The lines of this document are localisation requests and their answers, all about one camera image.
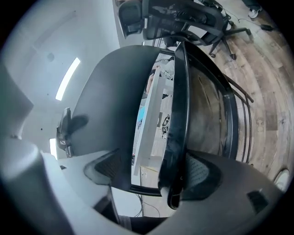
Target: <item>mesh backrest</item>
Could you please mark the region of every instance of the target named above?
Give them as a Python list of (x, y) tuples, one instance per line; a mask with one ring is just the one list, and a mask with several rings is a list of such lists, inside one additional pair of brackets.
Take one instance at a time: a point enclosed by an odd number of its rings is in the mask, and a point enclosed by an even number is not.
[(216, 27), (221, 31), (221, 14), (211, 7), (186, 0), (143, 0), (143, 16), (148, 18), (143, 30), (144, 39), (184, 35), (189, 22), (199, 24), (199, 28)]

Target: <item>black office chair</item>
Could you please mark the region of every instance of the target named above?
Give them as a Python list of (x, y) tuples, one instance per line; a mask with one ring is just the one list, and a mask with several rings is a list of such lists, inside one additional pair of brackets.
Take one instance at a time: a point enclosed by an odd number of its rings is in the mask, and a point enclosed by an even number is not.
[[(119, 20), (125, 37), (142, 31), (146, 40), (172, 37), (195, 45), (212, 45), (211, 57), (215, 57), (212, 52), (222, 41), (235, 60), (236, 55), (231, 52), (226, 37), (240, 32), (251, 35), (250, 30), (239, 28), (226, 31), (228, 24), (233, 22), (229, 15), (223, 17), (222, 6), (215, 1), (203, 1), (203, 4), (189, 0), (132, 0), (120, 6)], [(139, 17), (144, 19), (144, 23), (138, 20)], [(206, 33), (199, 37), (189, 31), (190, 27), (200, 28)]]

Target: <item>cable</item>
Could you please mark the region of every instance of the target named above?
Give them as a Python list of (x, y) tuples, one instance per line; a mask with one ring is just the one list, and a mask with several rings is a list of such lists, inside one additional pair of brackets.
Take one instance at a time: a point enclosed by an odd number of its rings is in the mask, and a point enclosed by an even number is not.
[(238, 18), (236, 15), (234, 15), (233, 13), (231, 13), (229, 10), (225, 9), (222, 7), (222, 9), (225, 11), (225, 12), (229, 12), (231, 15), (233, 15), (237, 20), (238, 20), (238, 23), (240, 23), (240, 20), (245, 20), (251, 24), (255, 24), (257, 26), (259, 26), (262, 30), (265, 30), (265, 31), (273, 31), (273, 30), (278, 30), (277, 28), (274, 28), (273, 26), (271, 25), (267, 25), (267, 24), (257, 24), (257, 23), (254, 23), (252, 21), (249, 21), (247, 19), (244, 19), (244, 18)]
[(141, 211), (142, 211), (143, 203), (144, 203), (144, 204), (146, 204), (146, 205), (149, 205), (149, 206), (153, 207), (155, 210), (157, 210), (157, 212), (158, 212), (158, 217), (160, 217), (160, 212), (159, 212), (159, 210), (158, 210), (155, 206), (152, 206), (152, 205), (150, 205), (150, 204), (144, 202), (144, 201), (142, 200), (142, 198), (140, 198), (140, 196), (139, 196), (138, 194), (136, 194), (136, 195), (137, 195), (137, 197), (138, 197), (138, 198), (140, 199), (140, 201), (141, 201)]
[(144, 168), (146, 168), (146, 169), (148, 169), (148, 170), (151, 170), (151, 171), (154, 171), (154, 172), (158, 173), (158, 171), (153, 170), (153, 169), (151, 169), (151, 168), (149, 168), (149, 167), (144, 167)]
[(141, 214), (142, 210), (143, 210), (143, 200), (142, 200), (142, 198), (141, 198), (138, 194), (136, 194), (136, 195), (137, 195), (137, 197), (139, 198), (139, 200), (140, 200), (140, 202), (141, 202), (141, 210), (140, 210), (139, 213), (138, 213), (137, 215), (135, 215), (134, 217), (138, 217), (138, 216)]

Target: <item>chair base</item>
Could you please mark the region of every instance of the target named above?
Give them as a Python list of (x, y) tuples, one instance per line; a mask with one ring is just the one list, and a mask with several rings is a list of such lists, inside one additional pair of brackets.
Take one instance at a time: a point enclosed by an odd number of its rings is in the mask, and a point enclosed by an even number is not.
[(250, 29), (248, 29), (248, 28), (237, 28), (237, 29), (231, 29), (231, 30), (225, 31), (224, 36), (223, 36), (219, 41), (217, 41), (217, 42), (215, 42), (215, 43), (212, 44), (212, 47), (211, 47), (211, 49), (210, 49), (210, 51), (209, 51), (209, 55), (210, 55), (212, 58), (215, 58), (215, 54), (213, 54), (213, 51), (215, 50), (216, 46), (220, 43), (220, 41), (222, 41), (223, 44), (225, 45), (225, 47), (227, 48), (227, 50), (229, 51), (229, 53), (230, 53), (230, 57), (231, 57), (233, 60), (236, 60), (237, 56), (236, 56), (236, 54), (233, 54), (233, 53), (231, 52), (231, 49), (230, 49), (229, 44), (228, 44), (228, 42), (227, 42), (227, 40), (226, 40), (226, 37), (227, 37), (227, 36), (230, 36), (230, 35), (233, 35), (233, 34), (240, 33), (240, 32), (246, 32), (248, 36), (251, 35), (251, 31), (250, 31)]

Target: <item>chair wheel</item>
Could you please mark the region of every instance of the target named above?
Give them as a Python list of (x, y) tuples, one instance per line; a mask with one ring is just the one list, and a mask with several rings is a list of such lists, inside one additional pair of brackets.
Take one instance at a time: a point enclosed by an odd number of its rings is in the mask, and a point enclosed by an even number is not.
[(230, 57), (231, 57), (233, 60), (236, 60), (236, 59), (237, 59), (236, 54), (231, 54)]

